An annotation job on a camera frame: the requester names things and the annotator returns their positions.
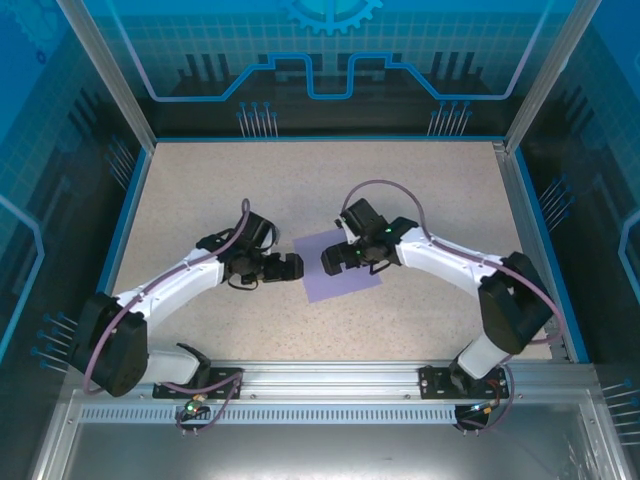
aluminum frame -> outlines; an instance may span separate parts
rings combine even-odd
[[[407,406],[455,405],[459,401],[421,400],[418,368],[445,366],[448,362],[215,362],[221,367],[245,370],[243,390],[235,405],[248,408],[264,405],[351,405]],[[630,480],[632,472],[609,416],[592,365],[550,361],[513,362],[514,405],[578,404],[582,412],[585,442],[590,445],[595,464],[603,478]],[[182,401],[154,400],[150,385],[139,386],[129,394],[85,396],[79,387],[81,375],[70,372],[63,397],[55,410],[33,480],[62,478],[70,460],[73,441],[84,407],[152,407],[181,405]],[[121,423],[130,423],[123,419]]]
[[[87,7],[82,1],[57,2],[142,148],[153,154],[155,134]]]
[[[538,76],[527,92],[509,131],[505,136],[506,151],[514,153],[564,70],[582,34],[591,23],[602,0],[576,0],[562,30],[558,34]]]

blue frame edge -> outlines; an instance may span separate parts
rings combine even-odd
[[[159,137],[158,143],[217,143],[217,142],[323,142],[323,141],[385,141],[402,140],[416,141],[424,140],[430,142],[503,142],[504,137],[500,135],[475,135],[475,136],[451,136],[434,137],[428,135],[354,135],[354,136],[327,136],[327,137]]]
[[[144,148],[140,150],[136,168],[131,176],[127,195],[124,198],[124,204],[120,211],[120,217],[118,218],[116,229],[113,232],[113,238],[111,239],[109,252],[107,253],[107,258],[102,268],[102,274],[100,275],[100,280],[98,280],[98,292],[105,292],[111,295],[113,291],[116,277],[120,270],[120,264],[122,263],[122,257],[124,256],[124,250],[129,241],[133,220],[138,210],[140,197],[142,196],[142,189],[147,179],[149,166],[151,165],[151,157]]]
[[[551,236],[549,235],[549,231],[547,230],[547,227],[544,223],[542,210],[540,209],[540,203],[538,203],[538,197],[536,196],[535,190],[533,188],[533,182],[531,181],[531,177],[529,176],[529,170],[525,163],[524,156],[522,155],[520,147],[516,149],[515,157],[516,161],[518,162],[518,168],[520,169],[520,173],[522,175],[522,180],[524,182],[527,197],[529,197],[531,209],[533,210],[536,227],[540,232],[540,238],[542,239],[542,248],[544,249],[544,253],[549,261],[551,274],[553,275],[553,280],[556,284],[560,304],[562,305],[562,310],[567,322],[567,329],[571,334],[571,341],[576,352],[576,360],[579,363],[589,363],[591,360],[589,359],[587,348],[585,347],[584,340],[582,339],[582,334],[580,333],[580,328],[578,327],[578,321],[576,319],[575,312],[573,311],[571,300],[569,299],[569,292],[567,291],[567,286],[564,283],[564,278],[562,277],[562,272],[560,271],[560,264],[558,263],[556,252],[553,249],[553,244],[551,243]]]

enclosure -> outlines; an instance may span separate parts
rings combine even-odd
[[[3,478],[637,478],[640,5],[2,7]],[[369,179],[414,192],[438,237],[526,254],[562,312],[509,361],[492,431],[419,376],[482,334],[473,295],[406,267],[323,271]],[[418,220],[388,186],[358,195]],[[304,277],[220,285],[149,337],[243,369],[218,424],[183,438],[184,400],[151,383],[83,393],[67,349],[87,299],[233,229],[245,197]]]

black clamp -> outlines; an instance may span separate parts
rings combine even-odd
[[[396,245],[405,233],[418,226],[413,220],[403,217],[388,223],[364,198],[344,210],[340,218],[336,225],[342,228],[344,222],[359,239],[353,244],[342,242],[333,245],[322,252],[322,266],[331,276],[342,273],[342,265],[347,270],[368,266],[371,275],[391,265],[400,265]],[[386,263],[375,268],[380,262]]]

purple cloth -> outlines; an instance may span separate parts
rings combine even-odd
[[[345,240],[344,231],[334,229],[293,241],[295,252],[304,260],[302,283],[307,291],[309,303],[358,292],[382,283],[378,275],[369,275],[369,269],[365,267],[343,270],[333,277],[325,273],[320,259],[322,252],[327,247]]]

